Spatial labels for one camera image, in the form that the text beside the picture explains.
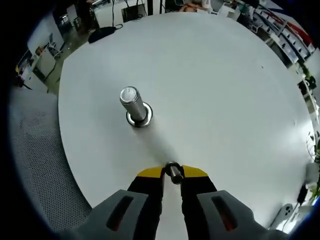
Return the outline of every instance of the gray floor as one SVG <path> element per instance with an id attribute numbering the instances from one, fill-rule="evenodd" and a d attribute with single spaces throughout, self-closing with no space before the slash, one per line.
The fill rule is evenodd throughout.
<path id="1" fill-rule="evenodd" d="M 77 32 L 72 29 L 64 37 L 65 44 L 62 48 L 62 53 L 59 58 L 56 58 L 56 65 L 52 72 L 46 78 L 44 84 L 48 87 L 49 93 L 55 95 L 59 94 L 60 77 L 64 64 L 64 60 L 88 41 L 89 34 L 78 35 Z"/>

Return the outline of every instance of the metal bolt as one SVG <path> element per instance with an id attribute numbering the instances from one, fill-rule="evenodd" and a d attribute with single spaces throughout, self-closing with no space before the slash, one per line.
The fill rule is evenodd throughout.
<path id="1" fill-rule="evenodd" d="M 127 110 L 126 119 L 134 127 L 147 126 L 153 117 L 151 107 L 142 101 L 139 91 L 133 86 L 125 87 L 120 93 L 120 102 Z"/>
<path id="2" fill-rule="evenodd" d="M 184 179 L 181 172 L 178 170 L 178 168 L 176 166 L 171 166 L 169 168 L 170 170 L 170 177 L 171 177 L 171 181 L 172 183 L 179 185 L 181 184 L 182 180 Z"/>

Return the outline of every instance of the white round table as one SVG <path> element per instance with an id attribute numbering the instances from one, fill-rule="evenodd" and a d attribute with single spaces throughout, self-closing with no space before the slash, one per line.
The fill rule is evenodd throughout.
<path id="1" fill-rule="evenodd" d="M 132 128 L 119 97 L 136 87 L 154 112 Z M 63 64 L 59 125 L 72 174 L 92 207 L 167 161 L 200 168 L 267 226 L 295 203 L 313 131 L 293 76 L 239 23 L 167 13 L 125 23 Z M 165 180 L 157 239 L 186 239 L 179 186 Z"/>

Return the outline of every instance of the person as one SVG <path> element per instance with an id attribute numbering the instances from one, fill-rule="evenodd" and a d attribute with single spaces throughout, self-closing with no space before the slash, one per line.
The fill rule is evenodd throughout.
<path id="1" fill-rule="evenodd" d="M 200 11 L 210 11 L 211 2 L 210 0 L 192 0 L 191 2 L 185 3 L 179 10 L 179 12 L 192 12 L 196 13 Z"/>

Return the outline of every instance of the metal cylinder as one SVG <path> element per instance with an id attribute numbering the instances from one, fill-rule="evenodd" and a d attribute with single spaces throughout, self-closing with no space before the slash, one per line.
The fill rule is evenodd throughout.
<path id="1" fill-rule="evenodd" d="M 141 122 L 146 118 L 147 110 L 135 87 L 125 87 L 120 93 L 120 102 L 131 115 L 133 121 Z"/>
<path id="2" fill-rule="evenodd" d="M 169 170 L 170 170 L 171 181 L 176 185 L 181 184 L 183 180 L 183 176 L 181 172 L 178 170 L 178 168 L 176 166 L 171 166 Z"/>

